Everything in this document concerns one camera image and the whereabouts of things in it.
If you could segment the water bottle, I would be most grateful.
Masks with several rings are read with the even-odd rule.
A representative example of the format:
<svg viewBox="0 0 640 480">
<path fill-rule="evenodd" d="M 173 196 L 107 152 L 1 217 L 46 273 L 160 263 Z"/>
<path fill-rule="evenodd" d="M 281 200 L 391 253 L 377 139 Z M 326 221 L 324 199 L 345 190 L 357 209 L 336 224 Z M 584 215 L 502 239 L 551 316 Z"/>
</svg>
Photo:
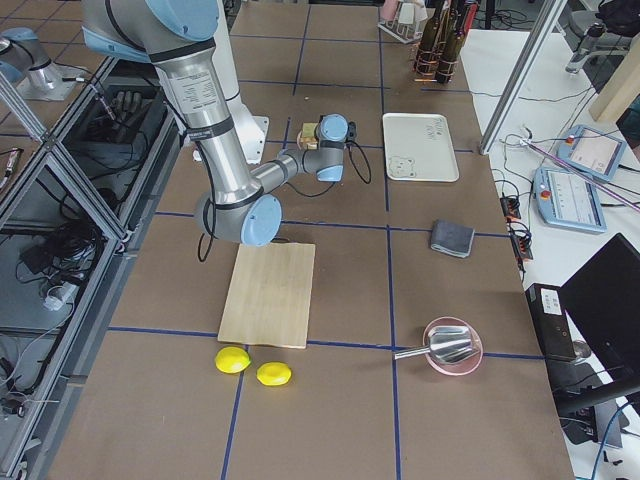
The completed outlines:
<svg viewBox="0 0 640 480">
<path fill-rule="evenodd" d="M 600 37 L 606 32 L 606 27 L 602 23 L 594 23 L 586 31 L 582 37 L 576 51 L 573 53 L 570 61 L 565 66 L 565 71 L 570 74 L 577 74 L 584 64 L 588 56 L 594 50 L 594 46 Z"/>
</svg>

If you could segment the teach pendant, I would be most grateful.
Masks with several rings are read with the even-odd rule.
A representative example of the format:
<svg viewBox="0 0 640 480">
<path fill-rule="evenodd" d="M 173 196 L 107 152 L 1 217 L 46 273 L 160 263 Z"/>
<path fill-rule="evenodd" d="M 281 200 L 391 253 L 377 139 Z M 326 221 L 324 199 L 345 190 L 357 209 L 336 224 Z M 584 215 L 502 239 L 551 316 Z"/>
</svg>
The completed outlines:
<svg viewBox="0 0 640 480">
<path fill-rule="evenodd" d="M 574 168 L 604 182 L 611 181 L 622 160 L 626 143 L 609 133 L 587 125 L 566 132 L 557 157 Z"/>
<path fill-rule="evenodd" d="M 596 188 L 576 174 L 540 167 L 533 186 L 535 203 L 547 225 L 589 234 L 607 231 Z"/>
</svg>

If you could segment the wooden cutting board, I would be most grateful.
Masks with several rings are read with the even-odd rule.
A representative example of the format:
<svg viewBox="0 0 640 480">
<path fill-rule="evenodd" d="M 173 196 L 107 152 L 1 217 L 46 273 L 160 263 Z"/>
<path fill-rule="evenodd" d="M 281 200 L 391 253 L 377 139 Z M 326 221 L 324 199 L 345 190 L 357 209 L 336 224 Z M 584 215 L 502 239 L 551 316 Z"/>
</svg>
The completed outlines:
<svg viewBox="0 0 640 480">
<path fill-rule="evenodd" d="M 270 243 L 238 249 L 218 340 L 304 349 L 315 246 Z"/>
</svg>

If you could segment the whole yellow lemon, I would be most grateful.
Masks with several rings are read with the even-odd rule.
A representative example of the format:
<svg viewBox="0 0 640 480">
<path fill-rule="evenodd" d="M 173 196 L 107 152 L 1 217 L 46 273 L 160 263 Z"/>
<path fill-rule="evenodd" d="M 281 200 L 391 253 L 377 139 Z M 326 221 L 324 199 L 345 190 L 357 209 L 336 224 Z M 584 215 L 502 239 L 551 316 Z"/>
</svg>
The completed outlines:
<svg viewBox="0 0 640 480">
<path fill-rule="evenodd" d="M 214 364 L 222 373 L 237 374 L 251 365 L 251 358 L 244 348 L 227 346 L 217 352 Z"/>
</svg>

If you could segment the grey folded cloth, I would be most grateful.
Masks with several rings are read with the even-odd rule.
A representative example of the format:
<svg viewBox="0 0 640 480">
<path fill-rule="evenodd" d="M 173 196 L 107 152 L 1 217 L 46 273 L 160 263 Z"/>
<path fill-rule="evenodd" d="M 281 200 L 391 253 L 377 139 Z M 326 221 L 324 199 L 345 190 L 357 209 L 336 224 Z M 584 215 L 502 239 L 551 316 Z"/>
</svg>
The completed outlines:
<svg viewBox="0 0 640 480">
<path fill-rule="evenodd" d="M 457 257 L 467 258 L 472 249 L 475 229 L 447 220 L 434 222 L 429 246 L 432 250 Z"/>
</svg>

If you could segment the dark wine bottle left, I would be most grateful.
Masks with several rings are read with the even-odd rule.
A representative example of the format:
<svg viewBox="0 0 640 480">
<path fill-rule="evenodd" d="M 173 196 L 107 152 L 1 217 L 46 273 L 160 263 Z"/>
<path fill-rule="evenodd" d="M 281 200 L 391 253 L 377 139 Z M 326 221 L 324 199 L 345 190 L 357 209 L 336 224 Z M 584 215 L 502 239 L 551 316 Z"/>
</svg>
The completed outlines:
<svg viewBox="0 0 640 480">
<path fill-rule="evenodd" d="M 432 58 L 437 50 L 443 14 L 447 13 L 449 4 L 447 0 L 436 1 L 434 13 L 425 24 L 414 62 L 414 70 L 420 76 L 427 77 L 431 74 Z"/>
</svg>

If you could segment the bread slice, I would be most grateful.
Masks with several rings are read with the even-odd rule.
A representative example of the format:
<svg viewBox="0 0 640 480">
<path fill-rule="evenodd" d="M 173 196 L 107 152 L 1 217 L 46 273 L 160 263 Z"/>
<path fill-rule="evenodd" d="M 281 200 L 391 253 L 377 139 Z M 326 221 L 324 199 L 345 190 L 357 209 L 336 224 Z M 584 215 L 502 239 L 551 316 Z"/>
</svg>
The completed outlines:
<svg viewBox="0 0 640 480">
<path fill-rule="evenodd" d="M 316 150 L 319 145 L 317 137 L 317 122 L 304 122 L 301 127 L 302 137 L 304 140 L 305 150 Z"/>
</svg>

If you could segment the far teach pendant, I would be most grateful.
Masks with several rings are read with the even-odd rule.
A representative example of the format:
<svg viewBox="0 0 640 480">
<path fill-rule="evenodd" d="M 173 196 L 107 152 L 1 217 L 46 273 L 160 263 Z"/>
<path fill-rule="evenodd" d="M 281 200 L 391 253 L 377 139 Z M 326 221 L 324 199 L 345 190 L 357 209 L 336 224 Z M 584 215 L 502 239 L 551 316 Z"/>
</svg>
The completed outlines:
<svg viewBox="0 0 640 480">
<path fill-rule="evenodd" d="M 609 133 L 587 125 L 566 132 L 557 157 L 574 168 L 604 182 L 611 181 L 622 160 L 626 143 Z"/>
</svg>

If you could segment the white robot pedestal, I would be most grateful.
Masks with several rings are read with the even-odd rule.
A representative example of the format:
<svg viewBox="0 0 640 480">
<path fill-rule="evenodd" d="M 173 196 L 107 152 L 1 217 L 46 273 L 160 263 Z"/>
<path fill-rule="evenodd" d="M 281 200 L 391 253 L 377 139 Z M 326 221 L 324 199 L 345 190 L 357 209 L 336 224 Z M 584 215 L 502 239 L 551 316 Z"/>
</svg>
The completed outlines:
<svg viewBox="0 0 640 480">
<path fill-rule="evenodd" d="M 262 158 L 264 140 L 268 126 L 264 125 L 266 117 L 256 118 L 249 111 L 241 98 L 240 87 L 236 74 L 231 43 L 229 40 L 226 14 L 221 1 L 190 1 L 192 14 L 197 20 L 205 24 L 215 20 L 217 24 L 214 33 L 216 48 L 212 53 L 211 63 L 215 68 L 219 84 L 225 101 L 235 122 L 246 162 L 250 165 L 258 164 Z"/>
</svg>

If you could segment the pink bowl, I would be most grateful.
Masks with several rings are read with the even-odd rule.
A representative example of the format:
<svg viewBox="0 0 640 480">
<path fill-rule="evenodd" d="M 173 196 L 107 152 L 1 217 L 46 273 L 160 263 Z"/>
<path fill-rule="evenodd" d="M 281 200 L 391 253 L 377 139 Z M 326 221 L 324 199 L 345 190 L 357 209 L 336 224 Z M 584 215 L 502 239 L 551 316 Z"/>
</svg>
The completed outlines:
<svg viewBox="0 0 640 480">
<path fill-rule="evenodd" d="M 431 357 L 430 354 L 426 354 L 426 360 L 427 362 L 430 364 L 430 366 L 444 374 L 444 375 L 449 375 L 449 376 L 464 376 L 464 375 L 468 375 L 473 373 L 475 370 L 478 369 L 478 367 L 480 366 L 482 359 L 483 359 L 483 354 L 484 354 L 484 348 L 483 348 L 483 344 L 481 341 L 481 338 L 478 334 L 478 332 L 466 321 L 461 320 L 459 318 L 456 317 L 440 317 L 440 318 L 436 318 L 434 320 L 432 320 L 424 329 L 423 331 L 423 344 L 427 343 L 427 340 L 429 339 L 429 335 L 430 332 L 438 327 L 438 326 L 464 326 L 467 327 L 470 331 L 470 335 L 471 335 L 471 339 L 472 339 L 472 345 L 476 350 L 476 353 L 474 355 L 472 355 L 471 357 L 456 363 L 456 364 L 443 364 L 443 363 L 439 363 L 438 361 L 436 361 L 434 358 Z"/>
</svg>

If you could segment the black computer box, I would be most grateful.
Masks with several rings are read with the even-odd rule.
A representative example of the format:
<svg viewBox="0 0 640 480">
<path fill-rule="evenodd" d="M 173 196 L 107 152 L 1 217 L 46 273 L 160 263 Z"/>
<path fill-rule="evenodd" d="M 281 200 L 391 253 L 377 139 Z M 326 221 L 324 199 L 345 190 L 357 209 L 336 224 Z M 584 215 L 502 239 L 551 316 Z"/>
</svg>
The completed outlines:
<svg viewBox="0 0 640 480">
<path fill-rule="evenodd" d="M 546 359 L 571 362 L 575 356 L 559 288 L 533 283 L 525 291 L 540 350 Z"/>
</svg>

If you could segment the aluminium frame post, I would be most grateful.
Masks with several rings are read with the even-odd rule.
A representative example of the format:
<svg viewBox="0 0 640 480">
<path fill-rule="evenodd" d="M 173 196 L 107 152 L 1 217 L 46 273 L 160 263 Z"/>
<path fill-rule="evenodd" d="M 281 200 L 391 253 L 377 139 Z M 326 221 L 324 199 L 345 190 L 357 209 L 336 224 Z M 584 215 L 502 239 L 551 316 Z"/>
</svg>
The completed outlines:
<svg viewBox="0 0 640 480">
<path fill-rule="evenodd" d="M 567 0 L 546 0 L 543 3 L 482 136 L 479 145 L 479 152 L 482 155 L 487 155 L 490 152 L 538 54 L 541 52 L 546 38 L 552 33 L 566 4 Z"/>
</svg>

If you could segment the white bear tray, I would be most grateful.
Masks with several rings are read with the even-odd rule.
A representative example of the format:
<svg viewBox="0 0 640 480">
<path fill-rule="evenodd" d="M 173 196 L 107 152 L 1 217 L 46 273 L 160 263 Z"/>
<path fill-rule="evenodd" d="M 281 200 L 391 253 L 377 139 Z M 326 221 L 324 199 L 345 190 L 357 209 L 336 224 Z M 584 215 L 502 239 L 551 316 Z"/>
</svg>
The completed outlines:
<svg viewBox="0 0 640 480">
<path fill-rule="evenodd" d="M 445 116 L 385 113 L 382 125 L 386 173 L 390 179 L 445 183 L 459 179 Z"/>
</svg>

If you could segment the dark wine bottle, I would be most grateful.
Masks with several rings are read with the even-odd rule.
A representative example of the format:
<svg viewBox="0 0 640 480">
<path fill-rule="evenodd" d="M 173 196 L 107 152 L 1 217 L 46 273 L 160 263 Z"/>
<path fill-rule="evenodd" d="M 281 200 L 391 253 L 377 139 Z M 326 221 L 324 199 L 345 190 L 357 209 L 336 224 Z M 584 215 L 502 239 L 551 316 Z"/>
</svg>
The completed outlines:
<svg viewBox="0 0 640 480">
<path fill-rule="evenodd" d="M 444 48 L 435 74 L 437 83 L 449 83 L 455 73 L 458 57 L 466 40 L 476 12 L 477 1 L 457 1 L 448 24 Z"/>
<path fill-rule="evenodd" d="M 436 1 L 434 13 L 425 24 L 414 62 L 414 70 L 420 76 L 427 77 L 431 74 L 432 58 L 437 50 L 443 14 L 447 13 L 449 4 L 447 0 Z"/>
</svg>

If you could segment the black monitor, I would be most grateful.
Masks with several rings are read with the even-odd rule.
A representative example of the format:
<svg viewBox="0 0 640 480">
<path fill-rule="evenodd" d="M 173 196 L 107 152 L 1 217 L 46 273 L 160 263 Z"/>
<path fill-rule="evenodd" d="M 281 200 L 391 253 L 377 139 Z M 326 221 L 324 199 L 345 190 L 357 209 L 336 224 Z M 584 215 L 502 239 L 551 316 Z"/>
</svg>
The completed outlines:
<svg viewBox="0 0 640 480">
<path fill-rule="evenodd" d="M 616 378 L 639 373 L 639 251 L 615 234 L 561 287 L 561 303 Z"/>
</svg>

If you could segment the near teach pendant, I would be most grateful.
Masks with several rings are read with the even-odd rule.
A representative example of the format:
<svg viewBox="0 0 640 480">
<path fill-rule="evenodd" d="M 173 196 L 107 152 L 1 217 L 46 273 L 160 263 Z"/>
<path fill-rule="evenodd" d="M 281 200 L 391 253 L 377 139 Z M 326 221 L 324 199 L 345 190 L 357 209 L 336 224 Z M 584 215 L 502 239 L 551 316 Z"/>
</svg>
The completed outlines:
<svg viewBox="0 0 640 480">
<path fill-rule="evenodd" d="M 547 225 L 589 234 L 607 231 L 596 188 L 576 174 L 540 167 L 533 186 L 535 203 Z"/>
</svg>

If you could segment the metal scoop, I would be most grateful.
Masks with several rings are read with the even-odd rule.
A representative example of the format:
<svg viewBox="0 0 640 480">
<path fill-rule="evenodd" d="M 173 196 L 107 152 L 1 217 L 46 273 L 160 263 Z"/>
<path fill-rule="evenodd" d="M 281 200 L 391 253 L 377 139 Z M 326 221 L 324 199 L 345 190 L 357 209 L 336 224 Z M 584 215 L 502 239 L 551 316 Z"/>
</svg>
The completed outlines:
<svg viewBox="0 0 640 480">
<path fill-rule="evenodd" d="M 461 325 L 440 325 L 428 331 L 426 344 L 394 353 L 394 359 L 427 355 L 438 364 L 453 365 L 461 363 L 479 353 L 471 331 Z"/>
</svg>

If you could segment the dark wine bottle right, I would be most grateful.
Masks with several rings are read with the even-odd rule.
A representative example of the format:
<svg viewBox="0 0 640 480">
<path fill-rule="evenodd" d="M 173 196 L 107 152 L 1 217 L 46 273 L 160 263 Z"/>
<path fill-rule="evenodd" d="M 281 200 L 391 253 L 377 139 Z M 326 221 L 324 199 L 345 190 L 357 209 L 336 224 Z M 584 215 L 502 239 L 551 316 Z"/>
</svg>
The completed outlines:
<svg viewBox="0 0 640 480">
<path fill-rule="evenodd" d="M 437 83 L 449 83 L 455 73 L 458 57 L 466 40 L 476 12 L 477 1 L 457 1 L 448 24 L 444 48 L 435 74 Z"/>
</svg>

